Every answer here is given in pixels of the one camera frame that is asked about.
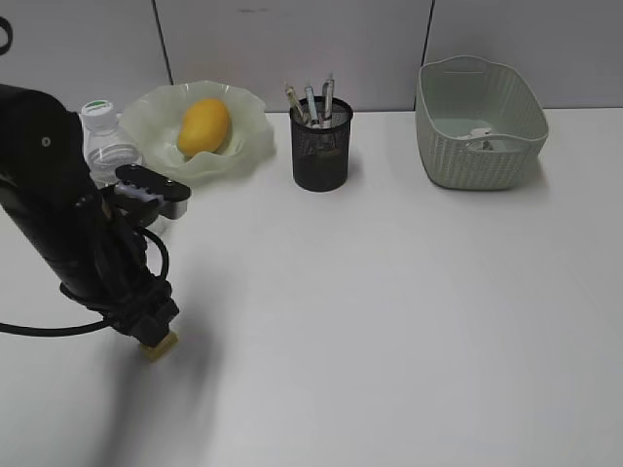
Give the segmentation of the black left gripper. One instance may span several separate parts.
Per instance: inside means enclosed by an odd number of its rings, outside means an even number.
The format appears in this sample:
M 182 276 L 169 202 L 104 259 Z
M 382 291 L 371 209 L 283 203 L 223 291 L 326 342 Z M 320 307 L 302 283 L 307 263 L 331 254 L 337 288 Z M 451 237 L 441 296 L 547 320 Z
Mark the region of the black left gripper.
M 152 277 L 121 302 L 79 298 L 60 284 L 60 292 L 70 300 L 98 312 L 108 326 L 140 343 L 156 346 L 169 332 L 169 323 L 179 313 L 170 283 Z

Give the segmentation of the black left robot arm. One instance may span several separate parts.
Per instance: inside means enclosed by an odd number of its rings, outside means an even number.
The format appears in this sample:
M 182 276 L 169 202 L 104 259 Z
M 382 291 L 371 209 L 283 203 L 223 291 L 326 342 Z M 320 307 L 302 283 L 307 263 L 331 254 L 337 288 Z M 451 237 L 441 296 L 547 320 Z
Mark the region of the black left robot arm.
M 94 184 L 78 115 L 38 90 L 1 88 L 1 206 L 60 280 L 68 299 L 101 320 L 11 335 L 60 338 L 105 328 L 155 349 L 179 309 L 167 280 L 165 244 L 143 226 L 151 202 L 128 209 Z

